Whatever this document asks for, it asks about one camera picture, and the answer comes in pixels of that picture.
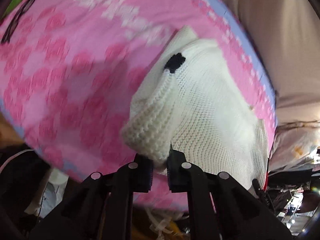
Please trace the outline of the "white red black knit sweater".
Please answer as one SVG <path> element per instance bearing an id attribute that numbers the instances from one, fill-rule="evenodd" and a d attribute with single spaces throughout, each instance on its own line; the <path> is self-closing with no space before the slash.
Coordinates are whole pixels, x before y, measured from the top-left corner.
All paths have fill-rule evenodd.
<path id="1" fill-rule="evenodd" d="M 245 189 L 267 175 L 268 138 L 234 82 L 222 50 L 179 30 L 144 78 L 121 131 L 127 146 L 165 167 L 170 149 L 205 172 L 229 173 Z"/>

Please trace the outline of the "floral cream pillow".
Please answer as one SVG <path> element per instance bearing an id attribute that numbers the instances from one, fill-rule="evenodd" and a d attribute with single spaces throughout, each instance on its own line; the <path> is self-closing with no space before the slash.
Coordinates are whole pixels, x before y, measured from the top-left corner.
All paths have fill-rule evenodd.
<path id="1" fill-rule="evenodd" d="M 270 172 L 300 169 L 313 162 L 319 149 L 319 122 L 297 122 L 279 126 L 268 163 Z"/>

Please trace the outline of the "pink floral bed sheet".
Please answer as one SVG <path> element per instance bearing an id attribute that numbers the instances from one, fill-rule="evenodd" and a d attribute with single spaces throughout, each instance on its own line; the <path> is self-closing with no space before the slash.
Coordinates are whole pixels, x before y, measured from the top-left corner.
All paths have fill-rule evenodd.
<path id="1" fill-rule="evenodd" d="M 7 16 L 1 34 L 26 1 Z M 218 42 L 272 141 L 273 89 L 221 0 L 36 0 L 1 45 L 1 112 L 29 146 L 72 178 L 112 173 L 135 155 L 120 136 L 131 98 L 185 25 Z"/>

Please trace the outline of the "black eyeglasses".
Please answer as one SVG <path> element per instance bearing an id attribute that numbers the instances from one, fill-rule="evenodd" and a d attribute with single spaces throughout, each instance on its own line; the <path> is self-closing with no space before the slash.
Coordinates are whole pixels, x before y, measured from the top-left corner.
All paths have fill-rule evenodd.
<path id="1" fill-rule="evenodd" d="M 23 5 L 18 9 L 11 22 L 9 23 L 6 31 L 3 34 L 1 39 L 1 44 L 6 44 L 10 42 L 10 39 L 16 30 L 21 17 L 30 9 L 36 0 L 27 0 Z"/>

